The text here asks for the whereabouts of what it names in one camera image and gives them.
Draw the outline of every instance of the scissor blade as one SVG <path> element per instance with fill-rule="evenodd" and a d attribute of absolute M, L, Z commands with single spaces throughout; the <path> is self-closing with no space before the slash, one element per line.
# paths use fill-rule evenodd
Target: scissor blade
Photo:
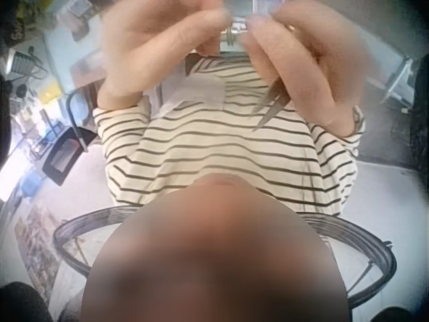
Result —
<path fill-rule="evenodd" d="M 280 78 L 277 78 L 274 83 L 272 83 L 264 96 L 258 101 L 256 106 L 253 108 L 252 113 L 260 112 L 265 106 L 267 106 L 273 99 L 275 99 L 280 94 L 281 85 L 283 82 Z"/>
<path fill-rule="evenodd" d="M 274 105 L 269 108 L 267 113 L 258 122 L 256 127 L 253 129 L 253 132 L 256 131 L 257 129 L 260 129 L 261 127 L 263 127 L 270 119 L 275 117 L 285 107 L 285 105 L 286 104 L 284 104 L 284 100 L 281 97 L 279 97 L 275 101 Z"/>

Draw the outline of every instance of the blue object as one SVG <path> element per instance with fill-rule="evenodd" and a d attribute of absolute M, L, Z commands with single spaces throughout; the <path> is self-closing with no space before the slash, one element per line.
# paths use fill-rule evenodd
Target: blue object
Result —
<path fill-rule="evenodd" d="M 42 177 L 35 171 L 29 171 L 21 181 L 21 191 L 25 197 L 34 197 L 42 185 Z"/>

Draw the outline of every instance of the scissors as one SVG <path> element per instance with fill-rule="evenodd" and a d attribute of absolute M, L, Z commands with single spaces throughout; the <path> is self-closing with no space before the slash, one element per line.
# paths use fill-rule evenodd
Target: scissors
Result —
<path fill-rule="evenodd" d="M 237 39 L 237 36 L 245 34 L 247 32 L 247 25 L 245 18 L 235 17 L 231 27 L 227 28 L 222 33 L 222 40 L 226 40 L 228 46 L 232 46 Z M 274 83 L 268 87 L 267 92 L 259 100 L 258 104 L 253 109 L 252 113 L 260 112 L 265 106 L 274 100 L 274 104 L 268 109 L 267 113 L 262 117 L 253 132 L 263 127 L 270 119 L 275 117 L 289 102 L 290 96 L 286 90 L 284 83 L 280 77 L 274 81 Z"/>
<path fill-rule="evenodd" d="M 280 77 L 278 77 L 274 83 L 268 87 L 267 92 L 259 100 L 258 104 L 253 109 L 252 113 L 260 112 L 265 106 L 274 100 L 274 104 L 268 109 L 267 113 L 261 118 L 256 127 L 252 132 L 263 127 L 270 119 L 275 117 L 289 102 L 290 96 L 286 90 L 284 83 Z"/>

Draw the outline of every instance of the wrist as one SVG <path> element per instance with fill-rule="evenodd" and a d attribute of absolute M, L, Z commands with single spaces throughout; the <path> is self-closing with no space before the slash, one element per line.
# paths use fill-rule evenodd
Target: wrist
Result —
<path fill-rule="evenodd" d="M 344 107 L 335 120 L 324 126 L 324 128 L 338 138 L 347 138 L 353 135 L 356 131 L 353 108 Z"/>
<path fill-rule="evenodd" d="M 106 110 L 126 109 L 139 103 L 143 93 L 120 93 L 110 84 L 109 80 L 103 83 L 100 88 L 97 104 L 99 108 Z"/>

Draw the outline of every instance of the black and white striped top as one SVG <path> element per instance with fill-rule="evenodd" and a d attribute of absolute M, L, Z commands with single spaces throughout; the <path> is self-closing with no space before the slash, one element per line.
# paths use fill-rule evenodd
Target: black and white striped top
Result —
<path fill-rule="evenodd" d="M 109 188 L 119 205 L 143 205 L 207 173 L 228 172 L 297 213 L 341 213 L 357 175 L 364 128 L 357 108 L 357 130 L 349 138 L 306 123 L 292 103 L 252 132 L 268 108 L 251 113 L 267 87 L 247 58 L 202 59 L 192 72 L 224 80 L 223 109 L 184 102 L 152 120 L 144 103 L 95 110 Z"/>

